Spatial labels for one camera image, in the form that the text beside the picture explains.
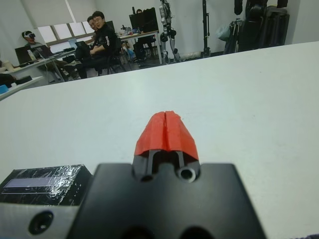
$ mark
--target plastic wrap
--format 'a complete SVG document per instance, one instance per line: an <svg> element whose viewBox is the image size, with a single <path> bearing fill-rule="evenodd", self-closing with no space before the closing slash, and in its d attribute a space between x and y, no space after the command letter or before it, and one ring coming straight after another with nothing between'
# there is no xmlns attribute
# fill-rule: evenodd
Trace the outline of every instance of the plastic wrap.
<svg viewBox="0 0 319 239"><path fill-rule="evenodd" d="M0 202L79 205L91 176L84 165L14 170L0 185Z"/></svg>

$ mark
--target screw hole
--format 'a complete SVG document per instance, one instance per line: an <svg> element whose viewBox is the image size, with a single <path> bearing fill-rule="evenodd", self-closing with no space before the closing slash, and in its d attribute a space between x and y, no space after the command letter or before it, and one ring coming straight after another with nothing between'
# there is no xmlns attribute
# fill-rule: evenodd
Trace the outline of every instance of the screw hole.
<svg viewBox="0 0 319 239"><path fill-rule="evenodd" d="M189 180L192 178L193 173L189 169L184 169L180 172L180 175L183 179Z"/></svg>
<svg viewBox="0 0 319 239"><path fill-rule="evenodd" d="M144 176L144 177L141 179L142 182L150 182L150 181L152 181L152 180L153 180L153 177L150 176L150 175Z"/></svg>
<svg viewBox="0 0 319 239"><path fill-rule="evenodd" d="M193 182L196 179L194 169L188 167L181 168L178 175L182 180L187 181L189 183Z"/></svg>
<svg viewBox="0 0 319 239"><path fill-rule="evenodd" d="M45 211L35 215L29 225L29 232L38 235L45 232L53 221L53 213Z"/></svg>

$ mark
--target window blind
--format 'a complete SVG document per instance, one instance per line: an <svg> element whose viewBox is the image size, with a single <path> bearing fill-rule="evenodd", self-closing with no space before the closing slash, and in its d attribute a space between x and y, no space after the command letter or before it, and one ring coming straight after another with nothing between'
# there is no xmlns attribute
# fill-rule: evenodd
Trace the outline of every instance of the window blind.
<svg viewBox="0 0 319 239"><path fill-rule="evenodd" d="M96 11L94 0L68 0L76 22L86 21Z"/></svg>
<svg viewBox="0 0 319 239"><path fill-rule="evenodd" d="M34 27L73 22L65 0L21 0Z"/></svg>

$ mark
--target red 3d-printed part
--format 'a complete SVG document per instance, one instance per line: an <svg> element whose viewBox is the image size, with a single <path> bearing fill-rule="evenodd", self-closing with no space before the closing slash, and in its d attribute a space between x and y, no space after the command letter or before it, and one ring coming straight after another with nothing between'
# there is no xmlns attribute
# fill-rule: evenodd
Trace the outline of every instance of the red 3d-printed part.
<svg viewBox="0 0 319 239"><path fill-rule="evenodd" d="M174 111L156 113L146 125L134 155L149 150L182 151L198 160L194 139Z"/></svg>

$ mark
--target computer monitor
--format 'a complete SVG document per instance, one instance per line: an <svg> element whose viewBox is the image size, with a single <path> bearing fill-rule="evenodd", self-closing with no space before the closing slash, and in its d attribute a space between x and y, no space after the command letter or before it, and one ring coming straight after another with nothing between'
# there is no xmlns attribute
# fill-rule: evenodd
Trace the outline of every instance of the computer monitor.
<svg viewBox="0 0 319 239"><path fill-rule="evenodd" d="M158 20L156 18L156 11L155 8L152 7L151 9L146 9L143 11L144 14L144 32L150 32L150 31L158 31Z"/></svg>
<svg viewBox="0 0 319 239"><path fill-rule="evenodd" d="M79 49L82 49L83 58L91 57L90 47L84 41L79 41L79 42L76 42L75 44Z"/></svg>
<svg viewBox="0 0 319 239"><path fill-rule="evenodd" d="M24 46L15 49L15 53L20 65L32 61L31 57L28 54L28 50L31 50L30 46Z"/></svg>
<svg viewBox="0 0 319 239"><path fill-rule="evenodd" d="M114 25L113 25L113 21L107 21L107 22L106 22L106 25L107 25L109 28L111 28L111 29L113 29L113 30L115 31L115 28L114 28Z"/></svg>
<svg viewBox="0 0 319 239"><path fill-rule="evenodd" d="M140 28L143 32L158 31L158 20L156 18L155 8L146 9L142 13L130 15L132 28Z"/></svg>
<svg viewBox="0 0 319 239"><path fill-rule="evenodd" d="M131 24L132 24L133 29L137 29L137 28L141 29L141 28L143 28L143 26L145 24L143 13L130 15L130 20L131 20Z"/></svg>

